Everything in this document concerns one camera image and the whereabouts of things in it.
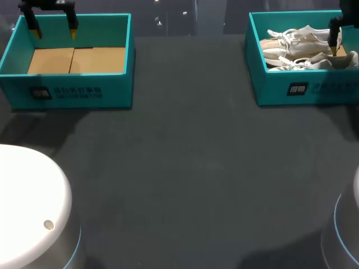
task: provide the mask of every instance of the sneaker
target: sneaker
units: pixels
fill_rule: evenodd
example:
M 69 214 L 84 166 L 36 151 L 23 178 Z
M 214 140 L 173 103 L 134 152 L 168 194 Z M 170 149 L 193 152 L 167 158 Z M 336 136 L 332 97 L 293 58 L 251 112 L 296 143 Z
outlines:
M 359 67 L 358 54 L 354 51 L 346 56 L 329 56 L 319 53 L 313 58 L 302 58 L 290 61 L 282 56 L 279 60 L 285 64 L 284 66 L 274 67 L 268 71 L 287 71 L 287 70 L 311 70 L 311 69 L 356 69 Z
M 318 53 L 332 54 L 328 45 L 329 29 L 316 30 L 309 25 L 296 29 L 289 29 L 283 33 L 268 30 L 272 38 L 260 41 L 267 64 L 281 66 L 279 57 L 293 61 L 298 58 L 311 58 Z M 342 32 L 338 34 L 337 50 L 342 42 Z

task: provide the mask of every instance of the teal storage bin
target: teal storage bin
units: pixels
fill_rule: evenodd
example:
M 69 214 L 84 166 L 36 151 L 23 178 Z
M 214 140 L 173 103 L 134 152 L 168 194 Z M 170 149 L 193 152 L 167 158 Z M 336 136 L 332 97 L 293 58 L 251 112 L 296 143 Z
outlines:
M 135 47 L 130 14 L 80 14 L 72 40 L 66 15 L 36 16 L 37 39 L 20 16 L 0 62 L 0 87 L 13 109 L 129 108 Z M 122 73 L 28 75 L 37 48 L 126 47 Z
M 341 11 L 249 14 L 245 55 L 258 105 L 359 103 L 359 70 L 268 72 L 260 48 L 260 40 L 270 37 L 267 33 L 268 29 L 281 33 L 306 25 L 315 29 L 327 29 L 330 19 L 341 14 Z M 348 26 L 342 30 L 346 52 L 354 50 L 359 53 L 359 29 Z

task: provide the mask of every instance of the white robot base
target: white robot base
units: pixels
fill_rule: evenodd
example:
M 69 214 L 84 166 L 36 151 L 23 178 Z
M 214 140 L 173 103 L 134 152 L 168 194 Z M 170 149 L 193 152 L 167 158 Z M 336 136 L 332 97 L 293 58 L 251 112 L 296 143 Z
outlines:
M 359 268 L 359 169 L 353 184 L 339 196 L 334 213 L 321 234 L 328 269 Z
M 49 157 L 0 145 L 0 220 L 1 269 L 84 267 L 71 187 Z

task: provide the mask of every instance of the gray tabletop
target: gray tabletop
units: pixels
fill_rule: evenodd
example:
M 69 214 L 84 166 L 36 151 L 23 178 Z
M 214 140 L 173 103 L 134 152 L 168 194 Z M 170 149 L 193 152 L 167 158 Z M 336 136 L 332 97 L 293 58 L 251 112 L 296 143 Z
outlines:
M 132 110 L 11 113 L 0 96 L 0 142 L 68 176 L 87 268 L 321 268 L 359 112 L 259 108 L 243 41 L 137 38 Z

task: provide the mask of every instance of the open box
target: open box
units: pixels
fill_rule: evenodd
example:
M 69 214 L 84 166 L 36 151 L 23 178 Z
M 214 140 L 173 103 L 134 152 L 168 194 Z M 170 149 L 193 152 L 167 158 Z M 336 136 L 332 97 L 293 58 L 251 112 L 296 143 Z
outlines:
M 258 105 L 359 103 L 359 69 L 271 71 L 264 61 L 260 40 L 267 30 L 284 32 L 310 25 L 327 29 L 341 11 L 255 12 L 249 14 L 245 55 Z M 359 29 L 342 28 L 346 52 L 359 53 Z
M 130 14 L 36 16 L 38 39 L 20 16 L 0 62 L 0 87 L 14 109 L 129 108 L 135 48 Z

